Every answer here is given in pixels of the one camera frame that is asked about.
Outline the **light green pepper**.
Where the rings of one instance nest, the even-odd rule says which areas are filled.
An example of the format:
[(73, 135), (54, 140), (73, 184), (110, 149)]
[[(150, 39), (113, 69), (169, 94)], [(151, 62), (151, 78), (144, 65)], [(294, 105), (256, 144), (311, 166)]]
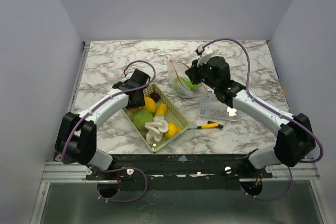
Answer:
[(200, 84), (192, 84), (191, 81), (188, 78), (184, 78), (181, 76), (178, 76), (173, 79), (174, 84), (177, 88), (181, 90), (196, 90), (198, 89), (201, 85)]

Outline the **clear zip bag orange zipper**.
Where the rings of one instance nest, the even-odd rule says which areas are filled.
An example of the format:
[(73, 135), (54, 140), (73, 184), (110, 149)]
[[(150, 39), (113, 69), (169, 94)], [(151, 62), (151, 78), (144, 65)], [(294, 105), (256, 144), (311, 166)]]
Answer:
[(209, 92), (203, 84), (192, 84), (185, 71), (189, 65), (170, 58), (166, 59), (169, 84), (181, 98), (209, 97)]

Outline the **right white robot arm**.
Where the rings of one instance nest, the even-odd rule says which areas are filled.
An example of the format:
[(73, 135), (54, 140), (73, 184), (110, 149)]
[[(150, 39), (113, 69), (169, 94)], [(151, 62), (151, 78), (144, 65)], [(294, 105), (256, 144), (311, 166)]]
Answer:
[(223, 57), (212, 57), (202, 65), (193, 60), (185, 74), (192, 84), (207, 85), (219, 102), (251, 116), (276, 137), (275, 145), (252, 151), (248, 161), (242, 163), (241, 171), (246, 177), (255, 177), (260, 169), (270, 165), (294, 167), (316, 147), (306, 115), (292, 115), (257, 101), (244, 85), (231, 79), (229, 64)]

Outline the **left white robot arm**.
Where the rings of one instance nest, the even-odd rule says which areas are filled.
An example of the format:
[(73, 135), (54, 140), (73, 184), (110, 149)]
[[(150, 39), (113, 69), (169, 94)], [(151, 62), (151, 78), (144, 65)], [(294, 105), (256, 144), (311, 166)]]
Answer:
[(60, 160), (64, 164), (94, 166), (104, 179), (112, 179), (116, 175), (116, 166), (111, 155), (97, 148), (97, 129), (120, 110), (144, 106), (143, 89), (149, 83), (150, 76), (136, 69), (130, 79), (114, 84), (110, 92), (93, 106), (79, 114), (66, 113), (55, 142)]

